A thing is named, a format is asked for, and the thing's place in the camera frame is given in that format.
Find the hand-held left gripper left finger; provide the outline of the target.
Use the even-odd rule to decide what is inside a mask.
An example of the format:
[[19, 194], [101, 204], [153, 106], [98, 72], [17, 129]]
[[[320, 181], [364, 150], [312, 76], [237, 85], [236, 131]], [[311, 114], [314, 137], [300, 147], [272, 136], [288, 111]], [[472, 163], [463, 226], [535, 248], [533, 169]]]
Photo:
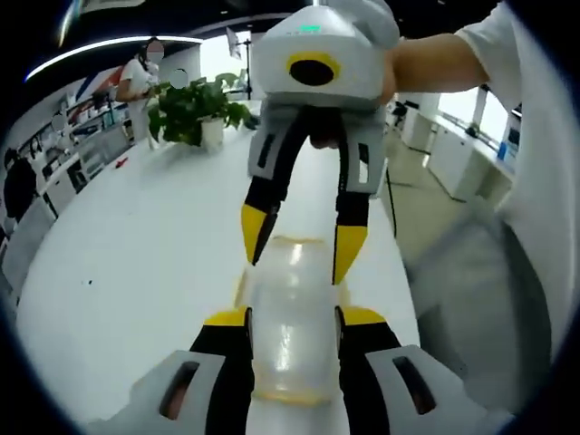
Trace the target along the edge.
[[211, 315], [187, 351], [133, 384], [129, 403], [90, 434], [244, 434], [253, 391], [252, 309]]

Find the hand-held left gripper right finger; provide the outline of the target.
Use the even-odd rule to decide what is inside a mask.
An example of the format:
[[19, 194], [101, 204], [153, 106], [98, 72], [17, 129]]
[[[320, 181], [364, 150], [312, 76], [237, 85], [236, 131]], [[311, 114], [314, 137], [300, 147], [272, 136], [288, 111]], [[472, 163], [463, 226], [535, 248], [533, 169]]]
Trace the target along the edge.
[[512, 414], [489, 410], [417, 345], [401, 345], [369, 308], [339, 307], [339, 385], [352, 434], [501, 434]]

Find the person's right hand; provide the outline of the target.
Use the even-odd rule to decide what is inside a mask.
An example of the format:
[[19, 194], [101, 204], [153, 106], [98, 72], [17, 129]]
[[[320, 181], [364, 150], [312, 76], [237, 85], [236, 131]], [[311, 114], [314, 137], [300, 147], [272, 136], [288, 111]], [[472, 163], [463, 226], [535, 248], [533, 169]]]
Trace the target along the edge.
[[404, 80], [399, 77], [399, 60], [401, 59], [404, 43], [398, 43], [394, 48], [383, 54], [384, 75], [380, 103], [388, 103], [396, 93], [406, 92]]

